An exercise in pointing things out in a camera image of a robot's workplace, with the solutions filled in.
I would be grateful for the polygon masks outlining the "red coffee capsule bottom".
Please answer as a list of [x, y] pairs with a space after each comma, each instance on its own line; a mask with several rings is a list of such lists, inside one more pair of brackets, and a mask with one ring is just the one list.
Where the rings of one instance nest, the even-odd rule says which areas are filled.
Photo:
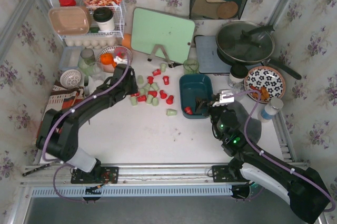
[[193, 111], [192, 111], [192, 109], [191, 109], [190, 106], [185, 107], [185, 108], [184, 108], [184, 111], [185, 111], [185, 113], [188, 114], [188, 115], [192, 115], [192, 114], [193, 114]]

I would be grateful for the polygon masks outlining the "teal plastic storage basket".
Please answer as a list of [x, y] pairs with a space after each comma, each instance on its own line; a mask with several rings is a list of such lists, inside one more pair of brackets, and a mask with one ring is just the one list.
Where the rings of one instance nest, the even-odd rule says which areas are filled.
[[[196, 97], [212, 99], [213, 87], [211, 79], [204, 74], [187, 74], [179, 80], [181, 110], [187, 119], [205, 119], [206, 114], [195, 113]], [[184, 108], [190, 106], [193, 114], [185, 113]]]

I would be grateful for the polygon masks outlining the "green coffee capsule lone bottom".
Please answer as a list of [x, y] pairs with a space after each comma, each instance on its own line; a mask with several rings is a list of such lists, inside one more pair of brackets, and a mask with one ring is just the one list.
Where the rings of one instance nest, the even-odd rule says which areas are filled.
[[177, 115], [177, 110], [175, 110], [175, 109], [167, 109], [166, 110], [166, 115], [167, 116], [176, 116]]

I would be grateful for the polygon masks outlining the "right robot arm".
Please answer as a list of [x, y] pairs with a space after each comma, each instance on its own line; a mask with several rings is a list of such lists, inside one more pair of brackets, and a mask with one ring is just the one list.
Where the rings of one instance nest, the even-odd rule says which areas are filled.
[[316, 170], [281, 161], [251, 140], [247, 128], [252, 113], [234, 109], [235, 98], [236, 94], [224, 89], [210, 99], [195, 100], [195, 111], [210, 119], [213, 136], [232, 158], [227, 165], [231, 176], [253, 181], [273, 192], [306, 223], [315, 223], [322, 213], [334, 211], [336, 202]]

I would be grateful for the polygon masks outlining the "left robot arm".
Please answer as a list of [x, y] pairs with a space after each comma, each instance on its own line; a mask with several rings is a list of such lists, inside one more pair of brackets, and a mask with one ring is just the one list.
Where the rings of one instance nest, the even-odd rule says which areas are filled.
[[98, 113], [137, 92], [135, 71], [128, 56], [127, 63], [117, 64], [113, 76], [105, 79], [87, 98], [69, 109], [50, 109], [45, 113], [36, 140], [42, 159], [47, 162], [62, 161], [98, 177], [102, 173], [101, 162], [79, 147], [79, 129]]

